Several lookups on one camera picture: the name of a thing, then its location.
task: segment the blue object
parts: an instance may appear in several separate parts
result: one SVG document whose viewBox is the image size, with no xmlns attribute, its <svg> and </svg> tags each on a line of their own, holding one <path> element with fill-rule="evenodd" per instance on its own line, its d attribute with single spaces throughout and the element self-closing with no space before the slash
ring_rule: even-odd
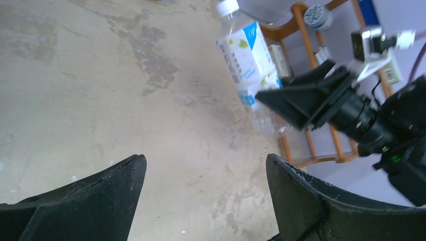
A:
<svg viewBox="0 0 426 241">
<path fill-rule="evenodd" d="M 373 0 L 358 0 L 362 15 L 364 16 L 365 25 L 379 25 L 376 10 L 374 9 Z"/>
<path fill-rule="evenodd" d="M 250 49 L 253 49 L 254 42 L 256 41 L 257 22 L 243 28 L 243 30 L 246 34 L 247 41 L 249 42 Z"/>
</svg>

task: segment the paint stain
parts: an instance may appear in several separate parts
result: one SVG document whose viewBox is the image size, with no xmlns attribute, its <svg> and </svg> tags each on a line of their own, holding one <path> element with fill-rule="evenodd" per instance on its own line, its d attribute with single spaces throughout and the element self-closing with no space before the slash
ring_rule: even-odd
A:
<svg viewBox="0 0 426 241">
<path fill-rule="evenodd" d="M 28 60 L 51 63 L 58 34 L 55 21 L 0 4 L 0 46 Z"/>
<path fill-rule="evenodd" d="M 167 89 L 172 83 L 174 73 L 179 69 L 161 51 L 158 43 L 166 37 L 166 33 L 159 28 L 148 25 L 150 12 L 143 10 L 140 13 L 125 11 L 119 16 L 106 14 L 114 10 L 106 1 L 96 1 L 91 6 L 87 0 L 67 0 L 83 9 L 86 9 L 106 19 L 109 30 L 120 38 L 118 48 L 124 49 L 127 44 L 132 47 L 135 64 L 143 72 L 150 75 L 146 87 L 141 90 L 140 96 L 148 96 L 159 89 Z M 175 4 L 175 0 L 146 0 L 157 4 Z"/>
<path fill-rule="evenodd" d="M 121 39 L 127 40 L 133 50 L 135 64 L 143 72 L 150 75 L 142 90 L 142 96 L 148 96 L 158 89 L 166 89 L 172 83 L 174 73 L 179 69 L 165 56 L 157 51 L 157 43 L 166 37 L 159 28 L 143 23 L 147 16 L 137 15 L 132 19 L 123 16 L 105 16 L 110 30 Z"/>
</svg>

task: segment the bottle label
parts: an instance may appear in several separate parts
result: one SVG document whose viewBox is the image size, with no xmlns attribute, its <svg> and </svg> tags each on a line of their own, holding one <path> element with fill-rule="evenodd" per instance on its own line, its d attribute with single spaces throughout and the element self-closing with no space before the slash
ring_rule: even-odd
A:
<svg viewBox="0 0 426 241">
<path fill-rule="evenodd" d="M 259 90 L 282 87 L 257 22 L 220 38 L 217 45 L 228 66 L 241 102 L 251 110 L 260 105 L 254 99 Z"/>
</svg>

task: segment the barcode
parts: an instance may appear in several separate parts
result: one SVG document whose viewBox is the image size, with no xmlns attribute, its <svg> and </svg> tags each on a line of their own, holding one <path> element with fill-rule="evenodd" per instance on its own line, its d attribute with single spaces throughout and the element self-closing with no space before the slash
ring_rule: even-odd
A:
<svg viewBox="0 0 426 241">
<path fill-rule="evenodd" d="M 388 81 L 388 82 L 393 82 L 393 81 L 395 81 L 395 78 L 393 77 L 392 69 L 390 69 L 390 68 L 386 69 L 386 70 L 385 70 L 385 74 L 386 74 L 386 77 L 387 77 L 387 81 Z"/>
</svg>

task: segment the black plastic part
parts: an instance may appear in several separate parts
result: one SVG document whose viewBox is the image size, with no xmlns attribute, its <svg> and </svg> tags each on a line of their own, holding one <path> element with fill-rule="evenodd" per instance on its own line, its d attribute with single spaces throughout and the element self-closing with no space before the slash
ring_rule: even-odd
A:
<svg viewBox="0 0 426 241">
<path fill-rule="evenodd" d="M 126 241 L 145 172 L 145 157 L 133 155 L 64 187 L 0 204 L 0 240 Z"/>
<path fill-rule="evenodd" d="M 275 154 L 266 173 L 282 240 L 426 240 L 426 209 L 347 192 Z"/>
<path fill-rule="evenodd" d="M 325 78 L 333 66 L 334 62 L 328 60 L 317 69 L 297 77 L 284 89 L 259 91 L 255 98 L 300 131 L 319 128 L 342 106 L 344 99 L 341 97 L 351 89 L 354 80 L 344 67 Z"/>
<path fill-rule="evenodd" d="M 363 39 L 360 33 L 352 33 L 352 52 L 354 53 L 355 59 L 358 59 L 361 62 L 365 62 L 364 56 L 364 44 Z"/>
<path fill-rule="evenodd" d="M 426 136 L 386 152 L 376 167 L 383 168 L 389 182 L 415 206 L 426 204 Z"/>
<path fill-rule="evenodd" d="M 372 40 L 371 52 L 383 54 L 383 52 L 388 50 L 389 48 L 395 47 L 397 40 L 398 40 L 398 38 L 396 36 L 386 38 L 385 40 L 382 40 L 381 37 L 375 37 Z"/>
<path fill-rule="evenodd" d="M 380 112 L 407 132 L 426 135 L 426 77 L 419 77 L 387 98 Z"/>
</svg>

